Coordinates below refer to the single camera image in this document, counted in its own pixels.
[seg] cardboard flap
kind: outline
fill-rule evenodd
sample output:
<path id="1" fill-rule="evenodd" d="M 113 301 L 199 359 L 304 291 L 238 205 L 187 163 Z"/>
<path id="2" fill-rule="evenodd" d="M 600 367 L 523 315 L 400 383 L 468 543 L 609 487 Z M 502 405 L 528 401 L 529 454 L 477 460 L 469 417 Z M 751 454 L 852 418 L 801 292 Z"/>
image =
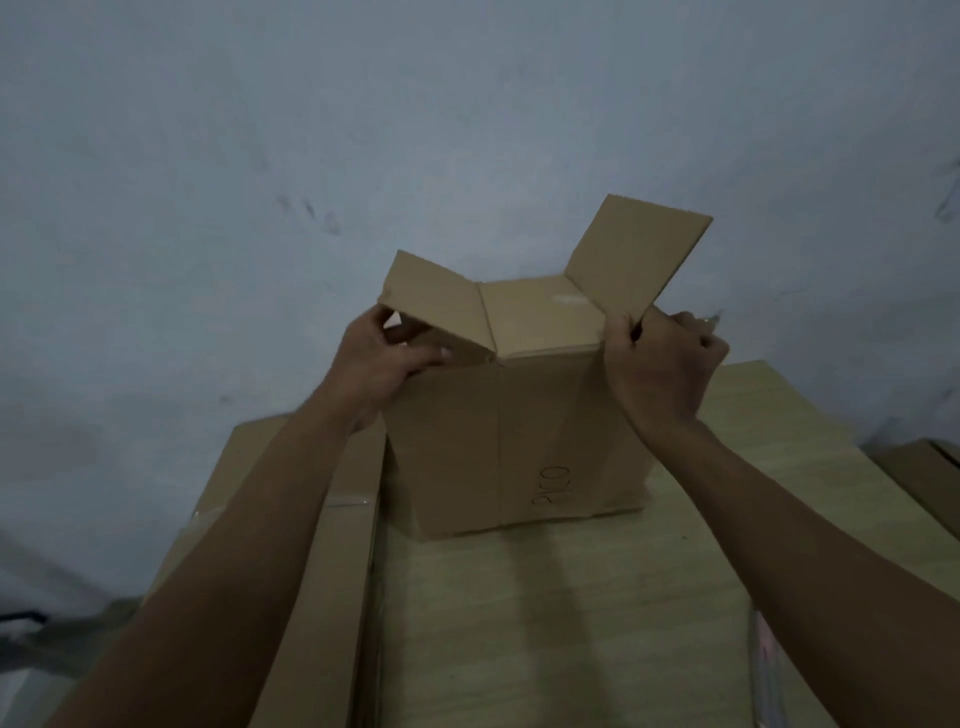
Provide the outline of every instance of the cardboard flap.
<path id="1" fill-rule="evenodd" d="M 442 265 L 397 251 L 380 302 L 495 352 L 476 283 Z"/>
<path id="2" fill-rule="evenodd" d="M 607 195 L 564 273 L 606 314 L 638 319 L 713 218 Z"/>
<path id="3" fill-rule="evenodd" d="M 502 358 L 595 349 L 604 315 L 564 276 L 480 283 Z"/>

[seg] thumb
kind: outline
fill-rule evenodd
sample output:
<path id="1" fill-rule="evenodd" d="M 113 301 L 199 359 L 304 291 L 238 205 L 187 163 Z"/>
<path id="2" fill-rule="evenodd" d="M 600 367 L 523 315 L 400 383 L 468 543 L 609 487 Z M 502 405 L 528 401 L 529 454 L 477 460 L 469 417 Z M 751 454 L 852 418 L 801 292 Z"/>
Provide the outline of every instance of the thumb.
<path id="1" fill-rule="evenodd" d="M 634 347 L 630 338 L 630 316 L 627 314 L 610 315 L 604 327 L 603 340 L 606 352 L 627 352 Z"/>
<path id="2" fill-rule="evenodd" d="M 396 356 L 400 360 L 403 371 L 408 375 L 425 367 L 446 364 L 453 360 L 450 349 L 429 345 L 396 347 Z"/>

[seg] right hand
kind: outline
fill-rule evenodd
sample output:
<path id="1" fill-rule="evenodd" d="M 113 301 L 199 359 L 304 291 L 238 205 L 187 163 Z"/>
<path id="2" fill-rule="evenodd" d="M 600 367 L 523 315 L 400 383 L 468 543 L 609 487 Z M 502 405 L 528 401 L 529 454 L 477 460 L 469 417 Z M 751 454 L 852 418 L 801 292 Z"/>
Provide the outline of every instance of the right hand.
<path id="1" fill-rule="evenodd" d="M 611 316 L 604 333 L 604 363 L 613 397 L 635 427 L 696 419 L 707 385 L 730 352 L 713 323 L 689 311 L 667 316 L 650 306 L 631 338 L 629 316 Z"/>

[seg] left hand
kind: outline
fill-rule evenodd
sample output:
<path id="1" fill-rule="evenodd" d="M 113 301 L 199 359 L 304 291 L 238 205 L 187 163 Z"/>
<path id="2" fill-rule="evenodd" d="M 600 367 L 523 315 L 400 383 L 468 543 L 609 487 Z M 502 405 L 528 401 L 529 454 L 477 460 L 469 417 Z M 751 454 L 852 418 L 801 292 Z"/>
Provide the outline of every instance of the left hand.
<path id="1" fill-rule="evenodd" d="M 393 313 L 378 303 L 350 322 L 317 389 L 317 396 L 337 414 L 348 417 L 354 430 L 372 425 L 409 375 L 452 359 L 448 349 L 407 345 L 429 330 L 427 324 L 406 320 L 384 328 Z"/>

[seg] cardboard box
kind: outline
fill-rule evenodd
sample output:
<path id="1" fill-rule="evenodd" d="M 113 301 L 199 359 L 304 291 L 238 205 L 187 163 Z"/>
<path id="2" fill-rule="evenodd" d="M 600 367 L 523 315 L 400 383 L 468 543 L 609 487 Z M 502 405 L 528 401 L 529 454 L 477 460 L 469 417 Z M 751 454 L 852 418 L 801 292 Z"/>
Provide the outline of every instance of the cardboard box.
<path id="1" fill-rule="evenodd" d="M 609 394 L 605 315 L 638 319 L 710 222 L 609 195 L 564 273 L 534 279 L 476 283 L 396 254 L 380 301 L 455 359 L 385 413 L 424 535 L 643 505 L 653 458 Z"/>
<path id="2" fill-rule="evenodd" d="M 960 539 L 960 448 L 942 440 L 915 440 L 880 450 L 873 459 Z"/>
<path id="3" fill-rule="evenodd" d="M 238 425 L 197 503 L 191 525 L 174 542 L 151 592 L 200 541 L 219 511 L 286 422 L 281 415 Z M 317 522 L 300 593 L 287 622 L 250 726 L 346 728 L 365 624 L 380 476 L 386 447 L 382 421 L 353 435 Z"/>

